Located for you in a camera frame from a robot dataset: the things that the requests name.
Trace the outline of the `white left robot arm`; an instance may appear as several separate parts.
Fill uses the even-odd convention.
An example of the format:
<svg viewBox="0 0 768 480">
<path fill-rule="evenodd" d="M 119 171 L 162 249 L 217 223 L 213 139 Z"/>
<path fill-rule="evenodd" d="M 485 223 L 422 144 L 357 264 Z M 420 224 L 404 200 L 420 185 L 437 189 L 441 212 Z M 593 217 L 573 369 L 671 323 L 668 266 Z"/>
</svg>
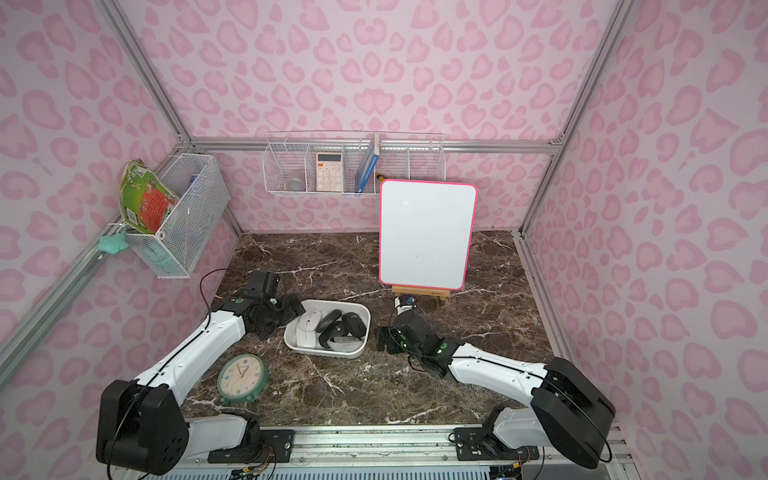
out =
<svg viewBox="0 0 768 480">
<path fill-rule="evenodd" d="M 187 419 L 181 407 L 200 377 L 248 334 L 266 339 L 304 314 L 295 294 L 277 296 L 280 277 L 255 270 L 245 287 L 220 301 L 187 339 L 132 380 L 115 380 L 100 399 L 95 455 L 108 470 L 162 476 L 193 457 L 272 467 L 290 460 L 295 433 L 261 430 L 247 413 Z"/>
</svg>

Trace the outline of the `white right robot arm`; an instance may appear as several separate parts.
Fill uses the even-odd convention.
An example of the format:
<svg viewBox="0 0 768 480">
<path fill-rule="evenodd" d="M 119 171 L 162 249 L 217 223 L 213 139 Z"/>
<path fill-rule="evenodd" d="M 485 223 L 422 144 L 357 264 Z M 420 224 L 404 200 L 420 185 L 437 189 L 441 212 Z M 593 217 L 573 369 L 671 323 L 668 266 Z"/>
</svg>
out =
<svg viewBox="0 0 768 480">
<path fill-rule="evenodd" d="M 407 355 L 436 379 L 482 387 L 524 405 L 521 414 L 503 408 L 484 424 L 487 435 L 508 449 L 552 447 L 588 469 L 613 459 L 608 433 L 616 408 L 565 358 L 530 363 L 491 354 L 439 336 L 414 309 L 377 329 L 377 348 Z"/>
</svg>

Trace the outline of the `white storage box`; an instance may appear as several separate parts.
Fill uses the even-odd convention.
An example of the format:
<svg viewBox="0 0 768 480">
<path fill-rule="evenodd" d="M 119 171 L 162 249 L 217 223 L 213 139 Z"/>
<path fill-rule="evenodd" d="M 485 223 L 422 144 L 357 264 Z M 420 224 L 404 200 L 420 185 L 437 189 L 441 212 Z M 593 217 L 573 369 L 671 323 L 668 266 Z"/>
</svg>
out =
<svg viewBox="0 0 768 480">
<path fill-rule="evenodd" d="M 295 352 L 354 359 L 366 346 L 371 314 L 358 303 L 304 300 L 305 313 L 285 329 L 284 343 Z"/>
</svg>

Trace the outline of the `white computer mouse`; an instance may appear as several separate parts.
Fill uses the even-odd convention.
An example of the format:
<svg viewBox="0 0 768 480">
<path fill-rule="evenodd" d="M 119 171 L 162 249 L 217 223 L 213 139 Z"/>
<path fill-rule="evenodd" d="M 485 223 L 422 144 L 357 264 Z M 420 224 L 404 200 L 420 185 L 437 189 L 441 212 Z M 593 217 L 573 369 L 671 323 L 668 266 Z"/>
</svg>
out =
<svg viewBox="0 0 768 480">
<path fill-rule="evenodd" d="M 309 309 L 298 319 L 295 327 L 295 343 L 299 348 L 315 349 L 318 342 L 316 331 L 323 315 L 319 310 Z"/>
</svg>

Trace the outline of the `black mouse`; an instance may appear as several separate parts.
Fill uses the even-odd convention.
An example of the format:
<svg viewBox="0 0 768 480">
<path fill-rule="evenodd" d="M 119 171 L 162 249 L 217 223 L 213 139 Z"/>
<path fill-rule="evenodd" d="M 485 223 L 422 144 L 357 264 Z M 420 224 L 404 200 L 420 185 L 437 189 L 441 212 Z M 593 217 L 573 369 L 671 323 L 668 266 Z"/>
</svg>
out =
<svg viewBox="0 0 768 480">
<path fill-rule="evenodd" d="M 349 336 L 362 339 L 367 333 L 367 327 L 362 318 L 355 312 L 347 312 L 341 317 L 342 326 Z"/>
<path fill-rule="evenodd" d="M 315 328 L 315 332 L 318 334 L 322 334 L 337 320 L 339 320 L 342 317 L 342 315 L 343 313 L 340 309 L 334 309 L 330 311 L 320 320 L 317 327 Z"/>
<path fill-rule="evenodd" d="M 345 325 L 340 320 L 338 320 L 333 325 L 331 325 L 325 332 L 320 334 L 318 338 L 318 343 L 323 349 L 330 349 L 331 341 L 335 340 L 336 338 L 346 337 L 347 334 L 348 334 L 348 331 Z"/>
</svg>

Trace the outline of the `grey white mouse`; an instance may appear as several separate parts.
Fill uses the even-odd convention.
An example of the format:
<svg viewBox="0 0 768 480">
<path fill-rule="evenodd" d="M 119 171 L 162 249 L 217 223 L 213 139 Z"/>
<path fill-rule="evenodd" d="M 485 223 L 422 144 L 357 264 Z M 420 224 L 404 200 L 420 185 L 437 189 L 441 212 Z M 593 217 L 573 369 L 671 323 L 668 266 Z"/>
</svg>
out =
<svg viewBox="0 0 768 480">
<path fill-rule="evenodd" d="M 363 340 L 352 336 L 334 337 L 328 346 L 335 352 L 352 353 L 363 347 Z"/>
</svg>

